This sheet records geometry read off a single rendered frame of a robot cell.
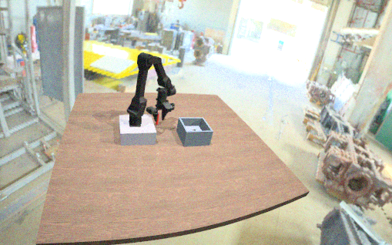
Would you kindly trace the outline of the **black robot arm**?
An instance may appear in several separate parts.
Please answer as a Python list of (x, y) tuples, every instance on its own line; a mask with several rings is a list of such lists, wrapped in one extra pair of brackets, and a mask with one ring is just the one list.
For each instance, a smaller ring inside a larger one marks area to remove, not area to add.
[[(162, 60), (158, 56), (150, 55), (149, 53), (140, 52), (137, 58), (137, 65), (139, 68), (139, 74), (137, 76), (136, 83), (136, 95), (132, 98), (132, 101), (127, 109), (129, 114), (129, 127), (141, 127), (142, 116), (146, 108), (147, 99), (144, 97), (146, 80), (148, 70), (154, 65), (154, 69), (157, 73), (158, 85), (162, 88), (158, 88), (156, 91), (158, 99), (167, 99), (167, 96), (174, 96), (176, 94), (176, 88), (172, 85), (170, 78), (167, 76), (165, 69), (162, 66)], [(163, 88), (164, 87), (164, 88)], [(160, 107), (165, 112), (171, 112), (174, 109), (175, 104), (170, 103), (169, 100), (166, 102), (162, 101)]]

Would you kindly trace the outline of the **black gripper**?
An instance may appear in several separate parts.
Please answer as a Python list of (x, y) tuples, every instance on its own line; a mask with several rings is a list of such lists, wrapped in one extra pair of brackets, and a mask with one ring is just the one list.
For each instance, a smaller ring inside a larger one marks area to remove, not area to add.
[(163, 110), (163, 108), (160, 107), (160, 104), (162, 103), (162, 101), (166, 102), (166, 99), (158, 99), (158, 98), (156, 98), (156, 105), (155, 105), (156, 107), (153, 108), (151, 106), (151, 107), (147, 107), (146, 108), (146, 111), (153, 115), (153, 118), (154, 118), (155, 122), (157, 121), (157, 116), (159, 114), (158, 110), (162, 110), (162, 120), (165, 119), (165, 116), (167, 114), (167, 112), (165, 112)]

